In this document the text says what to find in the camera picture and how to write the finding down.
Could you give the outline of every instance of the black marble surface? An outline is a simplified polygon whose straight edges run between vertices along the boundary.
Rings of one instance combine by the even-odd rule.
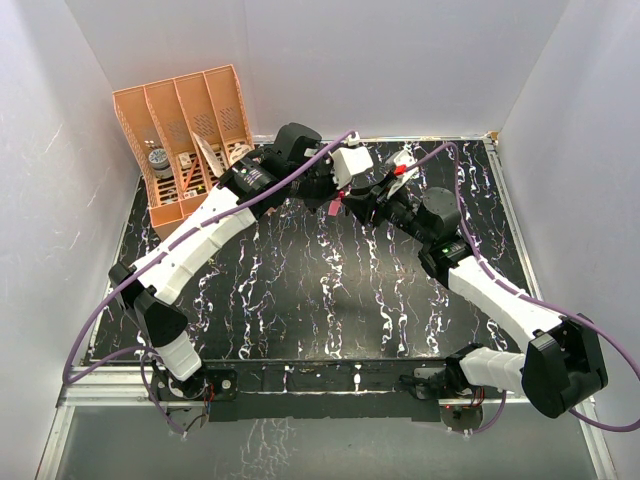
[[[401,148],[416,158],[439,142],[369,143],[376,168]],[[458,175],[467,221],[484,256],[522,288],[526,280],[482,141],[459,141]],[[452,152],[411,184],[453,190]],[[140,184],[120,258],[159,244]],[[515,342],[474,305],[427,277],[418,244],[391,226],[362,227],[352,216],[316,214],[287,201],[228,242],[184,288],[176,306],[203,359],[444,357],[469,342],[516,351]],[[140,336],[115,303],[105,310],[86,362],[135,345]],[[124,361],[135,360],[134,357]]]

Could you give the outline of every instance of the white wall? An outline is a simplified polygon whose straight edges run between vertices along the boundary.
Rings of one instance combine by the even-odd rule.
[[[0,2],[0,476],[34,477],[138,169],[63,0]]]
[[[562,0],[67,0],[114,89],[225,63],[254,134],[500,129]]]
[[[548,300],[584,312],[640,359],[640,3],[573,0],[500,134],[515,210]],[[638,379],[606,349],[600,419],[640,416]],[[640,432],[608,434],[638,478]]]

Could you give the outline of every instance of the purple cable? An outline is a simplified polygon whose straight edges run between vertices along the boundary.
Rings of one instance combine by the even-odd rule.
[[[496,414],[493,416],[493,418],[489,423],[481,426],[480,428],[478,428],[478,430],[474,430],[473,433],[478,434],[478,433],[486,432],[491,427],[493,427],[495,423],[498,421],[498,419],[500,418],[500,415],[502,415],[502,411],[504,410],[504,406],[506,405],[506,403],[507,403],[507,391],[503,390],[502,400],[500,401],[500,406],[498,407],[498,411],[496,412]]]
[[[265,198],[269,197],[270,195],[272,195],[273,193],[277,192],[278,190],[282,189],[284,186],[288,185],[293,180],[295,180],[297,177],[299,177],[304,172],[309,170],[318,160],[320,160],[322,157],[324,157],[327,153],[330,153],[331,151],[333,151],[338,145],[340,145],[340,143],[344,139],[346,139],[347,137],[349,137],[349,136],[351,136],[353,134],[355,134],[354,130],[349,130],[348,132],[344,133],[343,135],[338,137],[336,140],[334,140],[334,141],[328,143],[327,145],[325,145],[313,157],[311,157],[304,164],[302,164],[302,166],[300,166],[295,172],[293,172],[292,174],[290,174],[288,177],[284,178],[283,180],[280,180],[273,187],[269,188],[268,190],[266,190],[265,192],[261,193],[260,195],[252,198],[248,202],[243,203],[242,205],[238,205],[237,207],[234,207],[231,210],[227,210],[226,212],[223,212],[223,213],[221,213],[219,215],[215,215],[214,217],[212,217],[212,218],[210,218],[208,220],[205,220],[204,222],[202,222],[200,227],[207,227],[207,226],[211,225],[212,223],[219,222],[220,220],[222,220],[223,218],[225,218],[225,217],[227,217],[229,215],[233,215],[233,214],[239,212],[240,210],[244,210],[245,208],[249,208],[249,207],[255,205],[256,203],[261,202],[262,200],[264,200]],[[198,230],[199,230],[198,227],[193,227],[192,229],[188,230],[187,232],[182,234],[177,240],[175,240],[171,245],[169,245],[168,250],[169,251],[173,250],[175,247],[177,247],[184,240],[186,240],[191,235],[196,233]],[[100,304],[93,310],[93,312],[91,312],[91,315],[89,315],[89,318],[87,319],[85,324],[80,329],[80,333],[78,334],[78,337],[76,338],[75,342],[73,343],[73,346],[71,347],[71,351],[69,352],[69,356],[67,357],[67,361],[66,361],[66,363],[64,365],[64,369],[62,371],[62,383],[64,385],[71,385],[72,383],[77,382],[81,378],[83,378],[86,375],[88,375],[89,373],[93,372],[96,368],[101,367],[105,363],[109,362],[110,360],[113,360],[114,358],[119,357],[120,355],[124,355],[125,353],[131,353],[131,352],[134,352],[134,351],[137,351],[137,350],[145,350],[145,349],[149,348],[149,347],[144,347],[144,346],[137,346],[137,347],[128,347],[128,348],[124,348],[122,350],[118,350],[117,352],[113,352],[113,353],[107,355],[105,358],[103,358],[100,361],[94,363],[89,368],[87,368],[87,369],[83,370],[82,372],[78,373],[75,377],[71,377],[71,369],[73,368],[73,360],[75,359],[75,357],[76,357],[76,355],[78,353],[80,345],[82,344],[82,340],[84,339],[84,337],[89,332],[89,329],[91,328],[93,323],[98,318],[98,315],[100,314],[100,312],[102,312],[102,310],[104,310],[107,307],[107,305],[109,305],[109,303],[111,303],[111,301],[114,300],[116,298],[116,296],[122,290],[127,288],[133,282],[135,282],[141,275],[144,275],[146,272],[148,272],[155,265],[160,263],[162,261],[162,259],[165,258],[166,256],[167,256],[167,252],[162,252],[162,253],[158,254],[157,257],[155,257],[153,260],[151,260],[151,262],[149,262],[143,268],[141,268],[140,270],[136,270],[133,273],[133,275],[131,275],[124,282],[122,282],[120,285],[118,285],[116,288],[114,288],[113,291],[109,295],[107,295],[102,300],[102,302],[100,302]],[[149,394],[150,394],[150,398],[151,398],[153,396],[153,394],[150,391],[149,391]]]
[[[429,153],[428,155],[424,156],[423,158],[421,158],[418,162],[416,162],[415,164],[413,164],[411,167],[407,168],[408,170],[412,170],[416,167],[418,167],[419,165],[424,164],[427,160],[435,157],[440,151],[444,150],[447,147],[451,147],[454,151],[454,161],[455,161],[455,172],[456,172],[456,183],[455,183],[455,195],[456,195],[456,203],[458,205],[458,209],[460,210],[460,212],[465,212],[466,208],[463,208],[463,203],[462,203],[462,198],[460,196],[460,182],[458,181],[457,175],[460,169],[460,159],[459,159],[459,152],[458,152],[458,146],[453,143],[453,142],[446,142],[442,145],[440,145],[438,148],[436,148],[435,150],[433,150],[431,153]],[[473,238],[473,236],[471,235],[471,232],[469,231],[469,227],[467,225],[467,222],[464,219],[464,216],[462,217],[462,220],[460,222],[460,226],[462,228],[462,231],[464,232],[464,235],[467,239],[467,242],[469,242],[469,245],[471,246],[471,250],[473,251],[473,256],[476,257],[476,259],[478,260],[478,264],[480,265],[480,268],[482,268],[482,270],[484,271],[484,273],[487,274],[487,276],[491,279],[494,280],[495,279],[495,283],[497,285],[499,285],[500,287],[502,287],[504,290],[506,290],[507,292],[509,292],[512,295],[517,295],[518,293],[520,293],[518,290],[516,290],[515,288],[511,287],[510,285],[507,285],[506,283],[504,283],[502,280],[500,280],[499,278],[496,279],[496,276],[494,275],[494,273],[491,271],[491,269],[489,268],[487,261],[482,257],[482,255],[480,254],[480,250],[478,249],[478,246],[476,245],[476,242]],[[638,365],[638,363],[633,359],[633,357],[631,356],[631,354],[629,353],[629,351],[627,349],[625,349],[615,338],[613,338],[611,335],[609,335],[607,332],[605,332],[604,330],[602,330],[602,328],[598,327],[597,325],[589,322],[588,320],[585,320],[584,318],[579,317],[577,314],[559,307],[557,305],[554,305],[552,303],[548,303],[548,302],[544,302],[542,300],[539,300],[537,298],[533,298],[529,295],[526,294],[521,294],[520,298],[522,300],[524,300],[525,302],[529,302],[532,303],[533,305],[537,305],[539,307],[543,307],[546,308],[548,310],[553,310],[554,312],[563,315],[567,318],[570,318],[571,320],[573,320],[574,322],[589,328],[591,330],[593,330],[594,332],[596,332],[598,335],[600,335],[602,338],[604,338],[607,342],[609,342],[609,344],[615,348],[618,353],[620,353],[620,355],[622,355],[622,358],[624,358],[627,363],[629,364],[629,366],[631,367],[631,369],[633,370],[633,372],[636,374],[636,377],[638,378],[638,380],[640,380],[640,366]],[[597,422],[595,420],[591,420],[588,417],[585,417],[584,415],[578,413],[575,411],[575,409],[571,409],[569,410],[571,412],[572,415],[574,415],[575,417],[579,418],[580,420],[582,420],[583,422],[588,423],[589,425],[592,425],[594,427],[600,428],[602,430],[607,430],[609,432],[633,432],[634,430],[637,430],[638,428],[640,428],[640,419],[636,420],[634,423],[630,423],[629,425],[623,425],[623,426],[614,426],[614,425],[607,425],[605,423],[600,423]],[[489,428],[491,425],[493,425],[493,423],[495,423],[495,420],[497,420],[497,417],[502,413],[502,409],[498,410],[498,413],[496,414],[496,416],[493,418],[493,420],[490,422],[490,424],[488,424],[486,427]]]

